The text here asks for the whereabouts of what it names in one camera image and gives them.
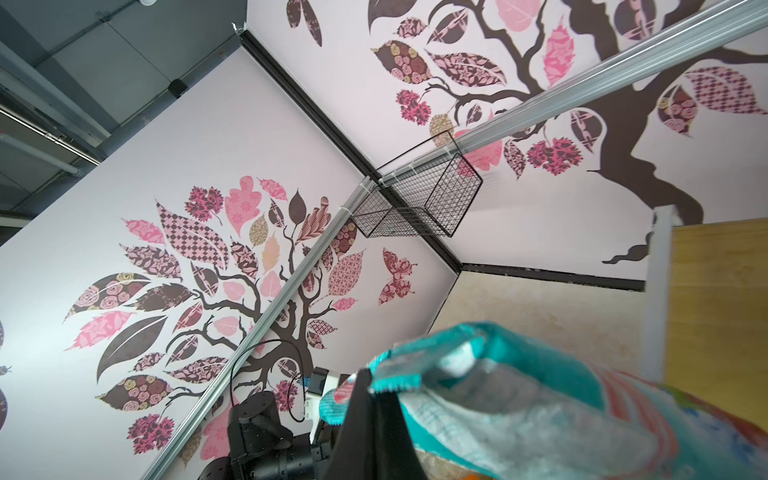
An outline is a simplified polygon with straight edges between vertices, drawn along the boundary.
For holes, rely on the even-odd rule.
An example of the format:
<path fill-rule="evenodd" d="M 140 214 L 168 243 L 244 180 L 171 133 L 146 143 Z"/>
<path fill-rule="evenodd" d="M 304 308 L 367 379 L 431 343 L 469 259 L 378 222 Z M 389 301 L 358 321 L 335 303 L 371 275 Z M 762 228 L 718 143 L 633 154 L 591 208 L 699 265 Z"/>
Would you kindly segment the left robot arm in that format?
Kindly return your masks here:
<path fill-rule="evenodd" d="M 322 421 L 314 434 L 293 434 L 281 423 L 273 393 L 248 397 L 228 420 L 230 453 L 212 460 L 199 480 L 319 479 L 327 471 L 338 429 Z"/>

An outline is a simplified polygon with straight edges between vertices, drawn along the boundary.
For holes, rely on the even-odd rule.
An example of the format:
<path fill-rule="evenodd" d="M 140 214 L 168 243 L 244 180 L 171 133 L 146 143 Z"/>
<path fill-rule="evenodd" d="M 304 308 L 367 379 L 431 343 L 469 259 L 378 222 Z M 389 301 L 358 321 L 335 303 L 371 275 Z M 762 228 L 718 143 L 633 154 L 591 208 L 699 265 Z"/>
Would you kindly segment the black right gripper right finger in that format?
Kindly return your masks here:
<path fill-rule="evenodd" d="M 427 480 L 395 393 L 376 397 L 376 478 Z"/>

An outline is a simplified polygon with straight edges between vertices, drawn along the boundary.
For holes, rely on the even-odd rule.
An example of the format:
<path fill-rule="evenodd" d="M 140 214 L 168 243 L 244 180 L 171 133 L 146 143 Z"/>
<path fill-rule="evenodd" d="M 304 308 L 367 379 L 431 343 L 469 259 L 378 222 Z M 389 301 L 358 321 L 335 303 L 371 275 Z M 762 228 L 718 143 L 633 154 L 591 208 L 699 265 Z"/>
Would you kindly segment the green Fox's bag top shelf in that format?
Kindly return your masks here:
<path fill-rule="evenodd" d="M 767 435 L 693 395 L 491 322 L 399 344 L 368 365 L 414 446 L 495 479 L 763 479 Z"/>

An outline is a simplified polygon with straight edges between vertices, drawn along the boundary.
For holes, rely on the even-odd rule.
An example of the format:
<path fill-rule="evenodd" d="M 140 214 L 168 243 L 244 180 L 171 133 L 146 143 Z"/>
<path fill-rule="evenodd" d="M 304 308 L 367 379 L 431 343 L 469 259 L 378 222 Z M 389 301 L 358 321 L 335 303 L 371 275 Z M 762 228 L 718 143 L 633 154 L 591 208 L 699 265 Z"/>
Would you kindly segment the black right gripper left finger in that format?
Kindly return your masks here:
<path fill-rule="evenodd" d="M 363 368 L 320 401 L 320 418 L 340 427 L 324 479 L 375 478 L 373 401 L 368 391 L 371 379 L 370 370 Z"/>

